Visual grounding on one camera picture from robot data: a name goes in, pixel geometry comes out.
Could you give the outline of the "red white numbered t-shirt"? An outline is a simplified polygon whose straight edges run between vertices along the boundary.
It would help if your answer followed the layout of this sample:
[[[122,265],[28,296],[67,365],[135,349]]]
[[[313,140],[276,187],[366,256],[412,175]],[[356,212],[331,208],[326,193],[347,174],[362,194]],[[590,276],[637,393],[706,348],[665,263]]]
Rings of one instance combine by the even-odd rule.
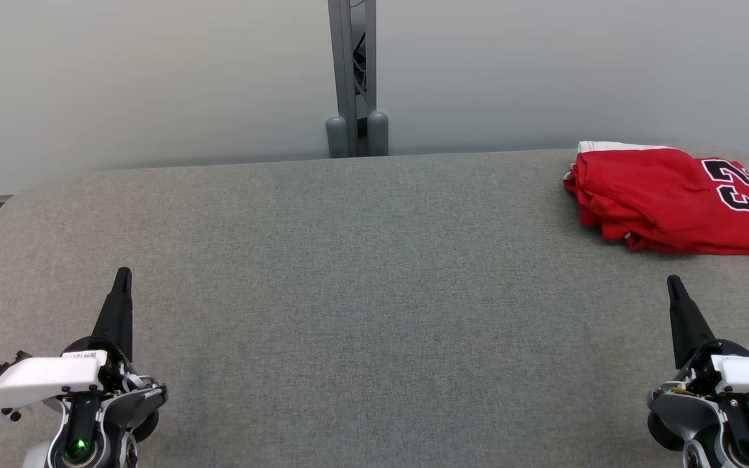
[[[749,255],[749,173],[720,158],[660,155],[633,189],[645,218],[626,241],[636,250]]]

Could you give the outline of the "grey metal partition post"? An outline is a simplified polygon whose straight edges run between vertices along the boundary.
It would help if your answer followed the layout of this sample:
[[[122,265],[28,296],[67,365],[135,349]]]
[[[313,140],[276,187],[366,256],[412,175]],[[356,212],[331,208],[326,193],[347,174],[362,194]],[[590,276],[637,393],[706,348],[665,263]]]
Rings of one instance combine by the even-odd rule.
[[[377,103],[378,0],[327,0],[337,114],[325,122],[330,158],[389,154],[389,120]]]

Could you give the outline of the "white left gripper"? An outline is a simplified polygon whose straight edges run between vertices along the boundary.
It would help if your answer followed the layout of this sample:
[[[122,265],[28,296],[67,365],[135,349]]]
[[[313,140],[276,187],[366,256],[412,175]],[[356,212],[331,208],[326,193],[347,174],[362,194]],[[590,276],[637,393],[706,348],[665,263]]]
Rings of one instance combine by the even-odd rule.
[[[95,397],[102,409],[117,405],[132,417],[147,417],[167,401],[167,387],[133,365],[133,273],[117,270],[92,337],[59,356],[21,357],[0,371],[0,410],[45,400],[73,405]]]

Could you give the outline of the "red white jersey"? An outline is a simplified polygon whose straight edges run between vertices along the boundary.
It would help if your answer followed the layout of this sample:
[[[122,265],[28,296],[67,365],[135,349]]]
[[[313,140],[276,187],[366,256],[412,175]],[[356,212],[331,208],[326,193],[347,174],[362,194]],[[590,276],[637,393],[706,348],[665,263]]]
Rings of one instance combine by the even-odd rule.
[[[562,184],[579,221],[642,251],[695,252],[708,234],[709,184],[699,162],[668,146],[580,142]]]

